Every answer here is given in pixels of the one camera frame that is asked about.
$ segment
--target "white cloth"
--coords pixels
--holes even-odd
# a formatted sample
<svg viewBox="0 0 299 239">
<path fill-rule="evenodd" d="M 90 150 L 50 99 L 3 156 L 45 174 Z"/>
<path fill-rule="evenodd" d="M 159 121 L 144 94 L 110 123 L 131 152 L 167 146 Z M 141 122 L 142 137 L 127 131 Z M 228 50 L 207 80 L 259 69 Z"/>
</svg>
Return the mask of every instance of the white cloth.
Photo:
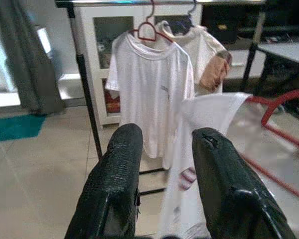
<svg viewBox="0 0 299 239">
<path fill-rule="evenodd" d="M 182 239 L 210 236 L 195 178 L 192 132 L 211 127 L 226 135 L 227 129 L 248 94 L 226 93 L 199 96 L 181 104 L 175 140 L 164 166 L 172 165 L 165 192 L 158 238 L 176 235 Z"/>
<path fill-rule="evenodd" d="M 106 89 L 120 91 L 120 125 L 137 124 L 146 154 L 163 157 L 180 103 L 194 97 L 192 65 L 175 42 L 154 50 L 125 32 L 113 42 Z"/>
<path fill-rule="evenodd" d="M 201 88 L 199 84 L 208 62 L 218 53 L 226 50 L 225 47 L 211 34 L 207 32 L 207 28 L 203 26 L 191 27 L 185 35 L 173 35 L 167 21 L 159 22 L 155 27 L 158 32 L 163 33 L 170 39 L 179 44 L 189 55 L 194 71 L 195 93 L 196 95 L 209 94 L 207 90 Z M 163 37 L 157 36 L 155 42 L 146 42 L 146 45 L 163 50 L 166 49 L 170 42 Z M 214 93 L 223 92 L 223 84 L 214 91 Z"/>
</svg>

